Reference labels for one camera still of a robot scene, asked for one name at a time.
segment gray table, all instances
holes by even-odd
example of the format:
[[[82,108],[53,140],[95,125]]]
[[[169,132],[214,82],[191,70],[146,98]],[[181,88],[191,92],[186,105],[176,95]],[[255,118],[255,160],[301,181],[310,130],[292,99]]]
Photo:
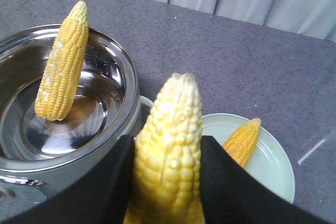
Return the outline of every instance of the gray table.
[[[76,1],[0,0],[0,39],[61,23]],[[335,43],[151,0],[85,1],[90,26],[131,55],[143,95],[154,100],[172,72],[194,73],[204,114],[260,117],[290,158],[295,204],[336,222]]]

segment small corn cob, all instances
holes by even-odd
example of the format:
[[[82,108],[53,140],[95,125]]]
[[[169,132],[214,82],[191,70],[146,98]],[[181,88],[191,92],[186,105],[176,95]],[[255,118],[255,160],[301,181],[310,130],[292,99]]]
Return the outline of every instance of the small corn cob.
[[[124,224],[201,224],[202,103],[192,74],[174,73],[135,140]]]
[[[254,151],[260,131],[261,120],[253,118],[240,126],[223,144],[224,150],[241,166],[245,167]]]
[[[79,1],[60,26],[35,101],[35,113],[62,120],[70,112],[77,91],[88,41],[88,12]]]

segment plate rim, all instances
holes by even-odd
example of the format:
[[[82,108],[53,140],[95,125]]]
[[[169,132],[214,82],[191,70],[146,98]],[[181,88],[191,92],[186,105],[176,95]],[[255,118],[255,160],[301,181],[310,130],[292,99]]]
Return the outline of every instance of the plate rim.
[[[234,118],[239,118],[242,119],[246,122],[250,121],[250,119],[241,116],[241,115],[237,115],[237,114],[231,114],[231,113],[211,113],[211,114],[206,114],[202,116],[202,121],[204,121],[204,118],[210,118],[212,116],[229,116],[229,117],[234,117]],[[284,150],[284,148],[281,146],[281,144],[279,143],[279,141],[264,127],[261,127],[261,129],[273,140],[273,142],[277,145],[277,147],[279,148],[279,150],[282,152],[282,155],[284,156],[287,166],[289,168],[289,173],[290,173],[290,179],[292,181],[292,190],[291,190],[291,197],[290,199],[285,199],[285,200],[289,200],[290,203],[294,202],[294,198],[295,198],[295,188],[296,188],[296,184],[295,184],[295,176],[294,176],[294,171],[293,171],[293,167],[292,164],[290,162],[290,159],[286,153],[286,151]]]

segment steel bowl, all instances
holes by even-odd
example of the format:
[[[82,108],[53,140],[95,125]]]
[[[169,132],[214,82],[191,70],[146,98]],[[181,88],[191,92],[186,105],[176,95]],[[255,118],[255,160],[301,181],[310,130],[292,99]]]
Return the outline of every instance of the steel bowl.
[[[0,192],[8,197],[52,197],[91,170],[122,134],[140,128],[143,99],[134,65],[120,44],[92,28],[74,109],[60,122],[36,116],[37,90],[59,26],[0,41]]]

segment metal pot handle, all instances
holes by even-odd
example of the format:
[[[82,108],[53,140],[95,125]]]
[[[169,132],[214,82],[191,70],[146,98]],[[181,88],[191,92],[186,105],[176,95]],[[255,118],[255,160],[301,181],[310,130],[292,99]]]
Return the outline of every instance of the metal pot handle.
[[[47,199],[57,194],[55,189],[41,180],[0,175],[0,191],[6,196],[14,197],[16,195],[26,194],[23,191],[25,191],[27,187],[39,190]]]

